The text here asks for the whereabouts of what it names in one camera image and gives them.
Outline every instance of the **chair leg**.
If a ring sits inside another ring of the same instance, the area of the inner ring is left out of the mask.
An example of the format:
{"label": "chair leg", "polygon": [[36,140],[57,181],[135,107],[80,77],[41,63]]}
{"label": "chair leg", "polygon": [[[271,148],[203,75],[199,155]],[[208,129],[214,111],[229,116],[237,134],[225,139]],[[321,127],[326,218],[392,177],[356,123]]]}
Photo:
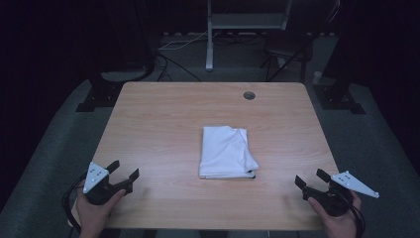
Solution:
{"label": "chair leg", "polygon": [[263,64],[266,64],[268,62],[268,68],[266,69],[266,74],[265,74],[266,82],[268,82],[269,68],[271,67],[271,59],[272,57],[268,57],[268,59],[263,63]]}
{"label": "chair leg", "polygon": [[270,61],[271,57],[268,57],[260,66],[261,68],[263,68],[265,66],[266,63],[268,63]]}
{"label": "chair leg", "polygon": [[266,74],[265,81],[270,82],[273,78],[275,78],[281,71],[283,71],[291,62],[291,59],[288,59],[282,66],[279,68],[272,76],[268,78],[268,73]]}
{"label": "chair leg", "polygon": [[306,77],[306,61],[303,61],[300,64],[300,82],[305,84],[305,77]]}

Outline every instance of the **cable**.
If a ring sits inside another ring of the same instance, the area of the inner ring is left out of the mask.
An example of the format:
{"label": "cable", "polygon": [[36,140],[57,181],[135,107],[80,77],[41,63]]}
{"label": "cable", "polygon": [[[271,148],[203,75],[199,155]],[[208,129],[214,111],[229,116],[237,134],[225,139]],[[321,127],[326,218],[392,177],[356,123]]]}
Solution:
{"label": "cable", "polygon": [[198,76],[196,76],[194,73],[192,73],[191,71],[189,71],[188,69],[186,69],[184,66],[182,66],[181,64],[179,64],[179,63],[177,63],[177,62],[175,62],[174,60],[172,60],[172,59],[169,59],[168,57],[166,57],[166,56],[164,56],[164,55],[162,55],[161,53],[157,53],[157,55],[159,56],[159,57],[162,57],[162,58],[164,58],[165,60],[169,60],[169,61],[171,61],[171,62],[173,62],[173,63],[175,63],[177,66],[179,66],[180,68],[182,68],[184,71],[186,71],[187,73],[189,73],[191,76],[193,76],[194,78],[196,78],[197,79],[197,81],[202,81]]}
{"label": "cable", "polygon": [[334,18],[336,18],[337,13],[339,13],[340,7],[341,7],[341,2],[339,0],[337,6],[334,9],[334,12],[333,12],[334,15],[330,18],[330,21],[328,21],[327,24],[330,24],[334,20]]}
{"label": "cable", "polygon": [[160,65],[160,61],[158,60],[158,56],[157,56],[157,62],[156,62],[156,64],[157,64],[157,68],[158,68],[158,69],[161,69],[161,73],[160,73],[160,75],[157,77],[157,81],[160,81],[160,79],[162,78],[163,74],[166,72],[167,60],[166,60],[166,59],[164,59],[164,60],[165,60],[165,65],[164,65],[164,66],[161,66],[161,65]]}
{"label": "cable", "polygon": [[[252,43],[252,41],[256,39],[260,39],[260,40],[255,43]],[[263,38],[260,38],[258,35],[255,35],[255,36],[252,36],[250,39],[244,40],[244,37],[241,37],[240,35],[233,35],[232,37],[220,37],[220,38],[217,38],[217,40],[219,41],[214,41],[214,44],[217,46],[231,46],[231,45],[236,45],[236,44],[242,44],[244,46],[256,46],[256,45],[259,45],[263,41]],[[228,41],[228,43],[221,43],[221,41],[223,40]]]}
{"label": "cable", "polygon": [[163,81],[163,76],[164,75],[168,75],[168,74],[166,74],[166,68],[167,68],[167,59],[166,58],[163,58],[164,59],[164,66],[158,66],[158,68],[159,69],[161,69],[161,73],[160,73],[160,75],[158,76],[158,78],[157,78],[157,81]]}
{"label": "cable", "polygon": [[[159,48],[158,50],[159,50],[159,51],[176,51],[176,50],[182,49],[182,48],[184,48],[184,47],[188,46],[189,44],[191,44],[191,43],[193,43],[193,42],[196,42],[196,41],[200,40],[200,38],[201,38],[202,36],[204,36],[206,33],[207,33],[207,31],[203,32],[200,36],[198,36],[197,38],[195,38],[195,39],[193,39],[193,40],[190,40],[190,41],[174,41],[174,42],[170,42],[170,43],[168,43],[168,44],[164,45],[163,47]],[[186,43],[186,44],[184,44],[183,46],[178,47],[178,48],[169,48],[169,49],[166,49],[166,48],[165,48],[165,47],[167,47],[167,46],[170,46],[170,45],[172,45],[172,44],[177,44],[177,43]]]}
{"label": "cable", "polygon": [[71,207],[70,207],[70,196],[71,193],[78,187],[78,185],[86,178],[86,173],[84,173],[82,176],[80,176],[64,193],[64,195],[61,198],[61,206],[65,211],[65,215],[67,216],[68,221],[71,223],[73,228],[80,234],[81,227],[77,223],[76,219],[74,218],[73,214],[71,213]]}
{"label": "cable", "polygon": [[71,238],[71,236],[73,236],[73,231],[74,231],[74,227],[71,227],[70,231],[68,232],[67,238]]}
{"label": "cable", "polygon": [[225,11],[223,11],[223,14],[231,12],[234,8],[235,0],[232,0],[229,5],[225,8]]}
{"label": "cable", "polygon": [[357,238],[361,238],[362,235],[365,233],[366,230],[366,221],[365,217],[362,215],[362,213],[352,204],[349,203],[349,201],[338,191],[335,190],[335,193],[347,204],[347,206],[352,211],[353,215],[356,218],[356,229],[357,229]]}

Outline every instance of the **finger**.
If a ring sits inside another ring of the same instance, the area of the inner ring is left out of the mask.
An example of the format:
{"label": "finger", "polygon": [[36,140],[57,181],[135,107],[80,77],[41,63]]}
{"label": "finger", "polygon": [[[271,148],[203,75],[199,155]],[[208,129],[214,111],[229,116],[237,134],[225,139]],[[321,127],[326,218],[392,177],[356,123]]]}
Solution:
{"label": "finger", "polygon": [[325,211],[324,207],[313,197],[308,198],[309,204],[312,209],[321,217],[322,220],[326,220],[330,215]]}
{"label": "finger", "polygon": [[111,199],[109,199],[104,206],[106,206],[108,209],[112,209],[112,207],[114,207],[115,204],[117,204],[121,198],[126,194],[126,191],[124,189],[121,189],[119,191],[117,191],[112,197]]}
{"label": "finger", "polygon": [[357,208],[358,210],[361,210],[362,208],[362,200],[358,197],[355,191],[350,190],[350,194],[353,197],[353,206]]}

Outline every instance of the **folded white towel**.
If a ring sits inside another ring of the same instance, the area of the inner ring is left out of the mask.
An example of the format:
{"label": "folded white towel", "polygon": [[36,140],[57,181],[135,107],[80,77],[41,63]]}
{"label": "folded white towel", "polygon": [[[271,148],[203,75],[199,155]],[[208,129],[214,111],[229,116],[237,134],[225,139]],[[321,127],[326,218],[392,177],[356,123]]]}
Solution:
{"label": "folded white towel", "polygon": [[204,127],[201,178],[254,178],[254,170],[258,168],[248,148],[247,130],[229,126]]}

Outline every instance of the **tabletop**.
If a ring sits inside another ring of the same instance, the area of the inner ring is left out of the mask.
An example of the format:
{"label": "tabletop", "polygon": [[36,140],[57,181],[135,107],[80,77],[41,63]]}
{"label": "tabletop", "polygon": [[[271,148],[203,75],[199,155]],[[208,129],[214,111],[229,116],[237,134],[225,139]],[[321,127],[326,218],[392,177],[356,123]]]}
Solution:
{"label": "tabletop", "polygon": [[[256,178],[198,176],[203,127],[225,125],[248,130]],[[321,229],[294,178],[327,190],[317,169],[338,173],[306,88],[293,82],[128,82],[93,158],[115,160],[111,183],[140,176],[110,228]]]}

